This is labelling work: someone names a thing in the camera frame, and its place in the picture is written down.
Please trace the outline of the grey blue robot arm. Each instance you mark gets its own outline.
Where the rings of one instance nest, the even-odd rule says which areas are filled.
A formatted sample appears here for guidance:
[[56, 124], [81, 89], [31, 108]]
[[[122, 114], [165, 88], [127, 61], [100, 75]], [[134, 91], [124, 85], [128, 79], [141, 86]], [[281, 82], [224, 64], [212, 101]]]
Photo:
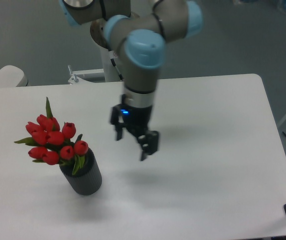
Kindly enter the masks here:
[[73, 26], [105, 20], [102, 35], [121, 63], [123, 78], [121, 101], [112, 108], [110, 122], [117, 140], [123, 129], [136, 138], [140, 158], [145, 160], [159, 148], [160, 134], [148, 125], [166, 45], [201, 31], [201, 8], [192, 0], [152, 0], [151, 14], [132, 17], [128, 0], [62, 0], [59, 4]]

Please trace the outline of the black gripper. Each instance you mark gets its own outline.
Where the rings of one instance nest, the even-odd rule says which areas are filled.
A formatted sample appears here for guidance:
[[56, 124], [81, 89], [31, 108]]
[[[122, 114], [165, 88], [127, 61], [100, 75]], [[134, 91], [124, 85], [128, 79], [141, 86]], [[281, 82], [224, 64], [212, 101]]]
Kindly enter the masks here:
[[144, 161], [159, 149], [160, 133], [149, 130], [148, 127], [152, 106], [144, 108], [131, 106], [125, 94], [122, 94], [120, 99], [120, 103], [112, 107], [110, 116], [110, 123], [114, 125], [116, 131], [116, 140], [123, 138], [123, 128], [125, 128], [137, 139], [141, 146], [140, 161]]

